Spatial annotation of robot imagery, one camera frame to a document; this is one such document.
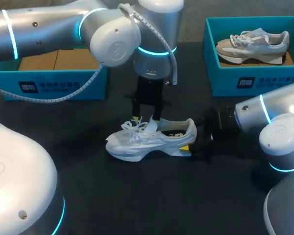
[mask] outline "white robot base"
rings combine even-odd
[[[64,213],[49,154],[0,124],[0,235],[59,234]]]
[[[294,172],[272,188],[263,213],[270,235],[294,235]]]

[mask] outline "yellow shoe tag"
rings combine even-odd
[[[133,119],[135,120],[136,124],[138,124],[139,117],[133,117]]]
[[[189,145],[181,147],[180,150],[189,151]]]

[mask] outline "black shoe insole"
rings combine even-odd
[[[170,130],[161,132],[168,137],[181,137],[186,134],[185,130]]]

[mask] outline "sneaker sole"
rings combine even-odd
[[[139,154],[129,154],[128,156],[120,156],[116,154],[112,154],[108,151],[113,157],[120,159],[122,161],[126,162],[139,162],[141,161],[148,153],[151,153],[153,151],[145,151],[145,152],[139,152]],[[189,151],[180,150],[179,148],[166,148],[161,149],[160,151],[175,157],[190,157],[191,153]]]
[[[268,56],[268,55],[258,55],[258,56],[250,56],[246,58],[233,58],[225,55],[221,55],[217,53],[223,59],[233,63],[233,64],[241,64],[247,59],[257,59],[267,64],[274,65],[282,65],[283,64],[283,56]]]

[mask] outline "shoe heel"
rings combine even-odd
[[[180,150],[179,148],[166,148],[163,150],[163,152],[175,157],[190,157],[191,156],[191,152],[186,150]]]
[[[258,60],[261,60],[264,63],[281,65],[283,64],[283,56],[271,56],[271,55],[261,55],[258,57]]]

